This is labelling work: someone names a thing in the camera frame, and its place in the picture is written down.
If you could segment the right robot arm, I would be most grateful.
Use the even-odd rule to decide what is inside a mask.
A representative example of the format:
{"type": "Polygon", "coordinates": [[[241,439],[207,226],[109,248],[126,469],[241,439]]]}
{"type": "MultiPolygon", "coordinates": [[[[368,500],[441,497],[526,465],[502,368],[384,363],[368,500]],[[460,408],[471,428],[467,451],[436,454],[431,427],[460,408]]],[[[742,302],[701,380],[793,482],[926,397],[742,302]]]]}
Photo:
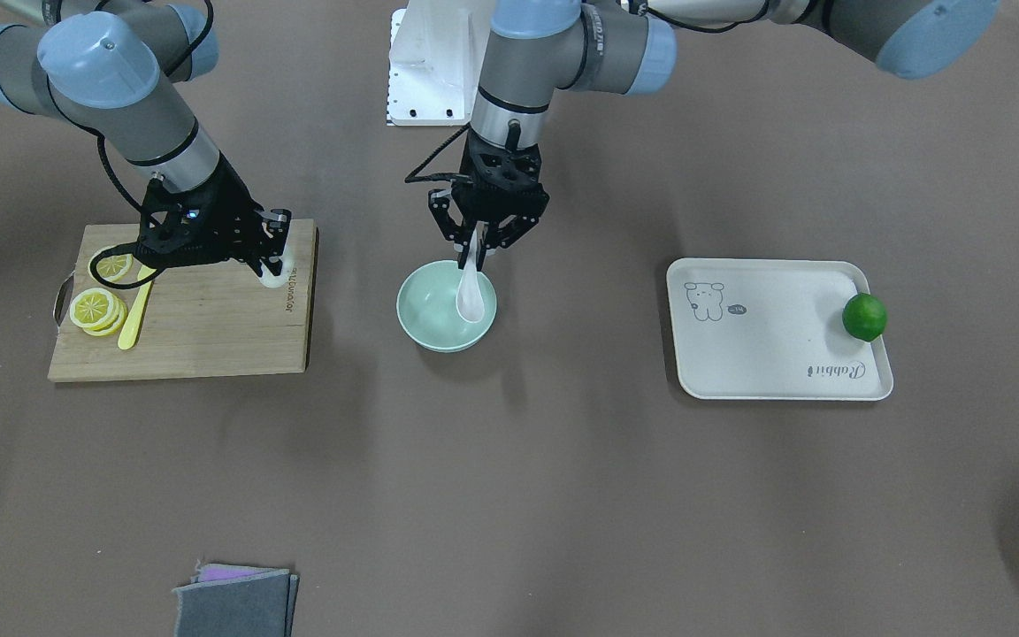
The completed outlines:
{"type": "Polygon", "coordinates": [[[175,85],[218,63],[214,11],[149,1],[8,1],[43,26],[0,24],[0,104],[90,132],[98,156],[114,149],[147,181],[133,242],[103,249],[133,257],[154,279],[169,269],[234,259],[264,286],[294,270],[292,215],[266,210],[197,119],[175,85]]]}

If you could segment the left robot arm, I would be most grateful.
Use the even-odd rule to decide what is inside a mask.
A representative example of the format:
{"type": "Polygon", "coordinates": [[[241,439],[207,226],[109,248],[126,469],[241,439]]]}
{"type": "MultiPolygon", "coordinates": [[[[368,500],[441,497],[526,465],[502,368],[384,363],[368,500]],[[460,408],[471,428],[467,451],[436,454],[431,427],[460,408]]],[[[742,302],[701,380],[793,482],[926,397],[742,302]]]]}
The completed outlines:
{"type": "Polygon", "coordinates": [[[991,25],[995,1],[499,1],[490,20],[464,156],[428,196],[460,269],[481,270],[538,225],[549,201],[539,142],[557,90],[646,96],[668,83],[676,32],[721,34],[769,20],[829,36],[899,78],[926,78],[991,25]]]}

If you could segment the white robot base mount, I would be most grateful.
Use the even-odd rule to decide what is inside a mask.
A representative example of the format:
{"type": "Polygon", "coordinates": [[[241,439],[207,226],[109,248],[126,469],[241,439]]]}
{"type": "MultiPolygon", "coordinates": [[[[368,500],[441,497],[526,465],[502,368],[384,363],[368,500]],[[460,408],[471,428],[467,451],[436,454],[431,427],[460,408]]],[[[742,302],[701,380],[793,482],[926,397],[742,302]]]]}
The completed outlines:
{"type": "Polygon", "coordinates": [[[493,1],[409,1],[391,17],[386,124],[469,124],[493,1]]]}

